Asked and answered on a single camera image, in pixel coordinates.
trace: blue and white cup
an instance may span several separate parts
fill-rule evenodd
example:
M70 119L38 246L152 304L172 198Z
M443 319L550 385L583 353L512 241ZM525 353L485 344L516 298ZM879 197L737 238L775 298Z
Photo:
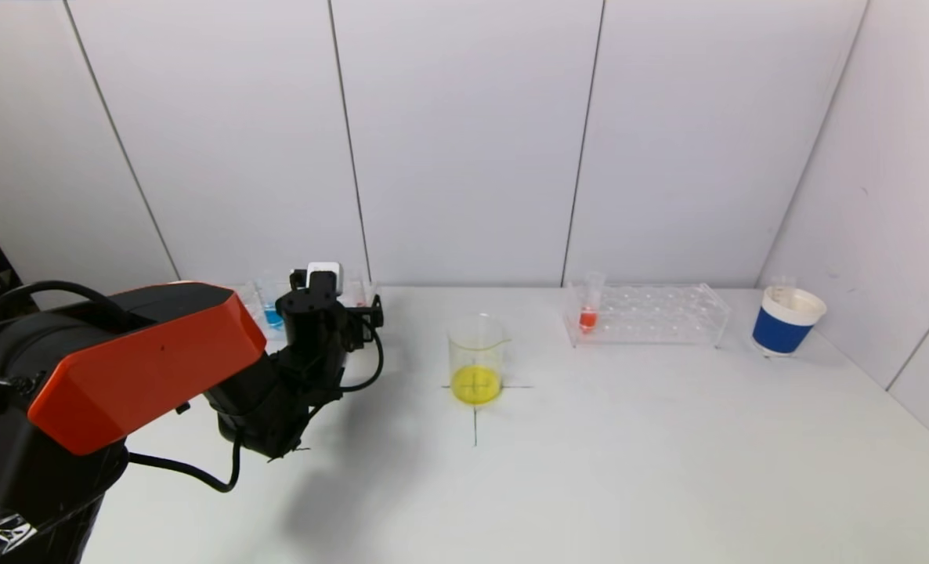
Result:
M754 343L765 356L791 356L826 313L826 303L805 290L769 286L754 325Z

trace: yellow liquid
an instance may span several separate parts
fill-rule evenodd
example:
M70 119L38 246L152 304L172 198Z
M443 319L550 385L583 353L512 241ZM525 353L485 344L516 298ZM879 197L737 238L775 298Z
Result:
M450 390L454 392L454 397L464 403L480 406L499 396L500 375L492 368L472 364L471 367L462 367L454 372L450 379Z

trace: red liquid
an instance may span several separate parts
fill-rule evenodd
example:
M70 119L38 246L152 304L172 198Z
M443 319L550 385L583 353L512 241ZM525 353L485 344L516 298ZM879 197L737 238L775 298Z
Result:
M593 331L593 328L596 326L597 312L589 307L584 307L583 311L580 312L580 329L582 329L585 334Z

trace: glass beaker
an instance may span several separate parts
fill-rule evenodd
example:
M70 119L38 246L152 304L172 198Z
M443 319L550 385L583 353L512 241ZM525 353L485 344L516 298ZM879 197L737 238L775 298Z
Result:
M271 329L283 330L283 318L276 312L276 301L290 291L290 284L264 277L256 280L256 291L263 306L266 324Z
M451 324L450 390L454 397L480 406L499 396L503 388L507 331L489 314L464 317Z

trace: white table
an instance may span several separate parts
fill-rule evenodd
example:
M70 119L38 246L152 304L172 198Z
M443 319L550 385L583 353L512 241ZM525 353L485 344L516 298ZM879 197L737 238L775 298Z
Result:
M573 349L559 289L386 288L385 375L322 410L311 450L245 452L227 495L132 465L84 562L929 563L929 432L819 333L759 356L758 292L719 294L720 349ZM478 311L533 388L473 414L442 388L443 329ZM128 445L228 476L202 399Z

